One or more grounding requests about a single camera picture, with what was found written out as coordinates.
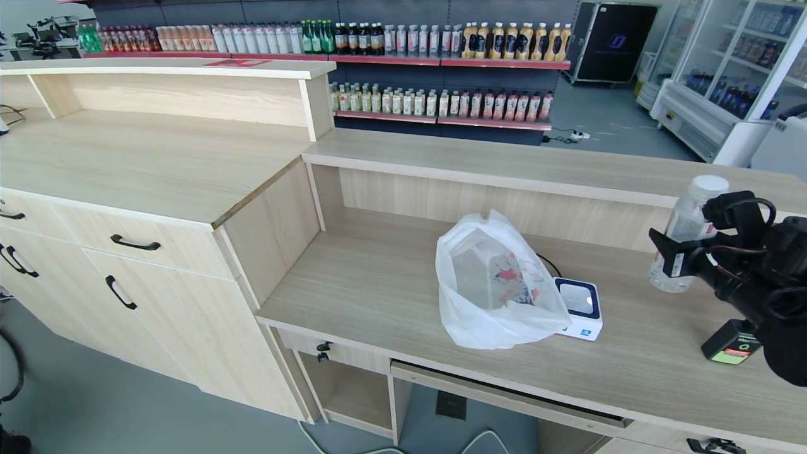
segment white plastic bag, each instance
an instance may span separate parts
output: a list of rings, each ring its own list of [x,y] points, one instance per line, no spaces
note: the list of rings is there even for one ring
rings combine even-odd
[[[539,341],[571,324],[552,276],[496,210],[464,216],[437,240],[440,319],[460,347]]]

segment refrigerator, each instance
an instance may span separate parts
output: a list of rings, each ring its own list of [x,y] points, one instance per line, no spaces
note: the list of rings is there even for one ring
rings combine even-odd
[[[650,116],[704,161],[748,165],[773,120],[807,102],[806,6],[708,0]]]
[[[633,79],[653,27],[657,5],[582,2],[570,38],[569,83],[627,83]]]
[[[656,97],[659,96],[661,84],[664,79],[672,77],[675,67],[684,54],[687,40],[692,35],[695,25],[703,11],[707,0],[681,0],[675,11],[670,27],[656,57],[649,76],[642,85],[642,90],[636,102],[647,110],[653,107]]]

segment glass door refrigerator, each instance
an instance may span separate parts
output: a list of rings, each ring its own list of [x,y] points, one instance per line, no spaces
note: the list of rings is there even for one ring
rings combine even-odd
[[[746,166],[778,113],[807,102],[806,6],[709,0],[650,116],[704,161]]]
[[[647,110],[653,107],[656,97],[659,96],[662,82],[664,79],[672,77],[675,67],[684,53],[687,40],[696,29],[700,13],[706,2],[707,0],[682,0],[679,2],[659,55],[656,57],[653,68],[650,69],[650,76],[636,98],[636,102],[640,106]]]

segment cable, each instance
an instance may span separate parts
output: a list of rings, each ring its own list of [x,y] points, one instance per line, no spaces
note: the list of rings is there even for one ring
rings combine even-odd
[[[314,440],[314,437],[312,437],[311,434],[308,433],[308,431],[305,429],[305,426],[303,426],[302,422],[298,421],[297,425],[299,426],[300,430],[303,431],[303,433],[305,434],[308,441],[310,441],[314,445],[314,448],[316,448],[316,451],[319,454],[328,454],[320,446],[320,444],[317,443],[316,440]],[[496,441],[499,442],[499,445],[501,445],[502,449],[504,450],[504,454],[510,454],[510,451],[508,451],[507,447],[504,446],[504,442],[502,441],[502,439],[492,429],[486,429],[484,431],[479,432],[478,435],[476,435],[470,442],[468,442],[468,444],[465,445],[465,447],[462,449],[462,451],[459,454],[466,454],[466,452],[468,452],[470,447],[474,446],[474,443],[476,443],[477,441],[479,441],[479,439],[481,439],[482,437],[484,437],[485,435],[488,435],[488,434],[493,435],[493,437],[496,438]],[[375,451],[363,452],[362,454],[378,454],[380,452],[397,452],[398,454],[406,454],[406,452],[401,451],[398,448],[381,448],[381,449],[376,449]]]
[[[551,265],[551,266],[552,266],[552,268],[554,268],[554,269],[555,269],[555,272],[556,272],[556,273],[558,273],[558,277],[563,277],[563,275],[562,275],[562,274],[560,274],[560,270],[558,269],[558,267],[556,267],[556,266],[555,266],[555,264],[554,264],[554,263],[552,263],[552,261],[551,261],[551,260],[549,260],[548,258],[546,258],[546,257],[544,257],[543,255],[539,254],[538,252],[536,252],[536,253],[535,253],[535,255],[537,255],[538,257],[540,257],[540,258],[541,258],[541,260],[543,260],[544,262],[547,262],[549,265]]]

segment black cabinet handle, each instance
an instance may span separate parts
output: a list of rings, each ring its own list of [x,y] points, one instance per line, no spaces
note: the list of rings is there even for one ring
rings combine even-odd
[[[718,454],[719,452],[746,454],[745,449],[740,448],[730,439],[710,438],[706,441],[706,443],[706,446],[701,446],[699,440],[687,438],[689,449],[692,449],[692,452],[698,452],[699,454]]]
[[[5,217],[6,219],[13,219],[15,221],[19,221],[25,217],[24,213],[20,214],[5,214],[4,212],[0,211],[0,217]]]
[[[112,284],[114,283],[115,283],[115,277],[113,275],[107,276],[107,287],[109,287],[109,289],[115,294],[115,297],[118,298],[118,301],[123,303],[123,305],[126,306],[127,309],[131,310],[137,309],[137,305],[135,303],[127,303],[126,301],[123,300],[123,298],[120,297],[120,295],[115,290],[115,287],[112,286]]]
[[[17,272],[18,272],[18,273],[20,273],[20,274],[24,274],[24,275],[29,275],[30,277],[40,277],[40,273],[38,273],[38,272],[36,272],[36,271],[29,271],[29,270],[27,270],[27,269],[26,269],[26,268],[23,266],[23,264],[22,264],[22,263],[20,263],[20,262],[19,262],[19,260],[17,260],[17,258],[14,256],[14,252],[17,252],[17,250],[16,250],[16,249],[15,249],[13,246],[8,246],[8,247],[6,248],[6,252],[8,253],[8,257],[9,257],[9,259],[14,260],[14,263],[16,263],[16,264],[17,264],[17,267],[19,267],[19,268],[15,267],[15,266],[14,266],[14,263],[12,263],[11,261],[9,261],[9,259],[6,259],[6,256],[5,256],[5,255],[3,255],[3,259],[4,259],[4,260],[6,260],[6,262],[8,262],[8,264],[9,264],[9,265],[11,265],[11,267],[12,267],[12,268],[14,268],[15,270],[17,270]]]
[[[120,244],[121,246],[128,246],[128,247],[133,247],[135,249],[142,249],[142,250],[158,250],[158,249],[160,249],[160,246],[162,246],[162,244],[160,244],[158,242],[153,242],[153,243],[147,244],[145,246],[139,245],[139,244],[127,243],[127,242],[123,241],[123,237],[121,237],[118,234],[112,235],[111,237],[109,237],[109,239],[111,239],[112,242],[114,242],[115,244]]]

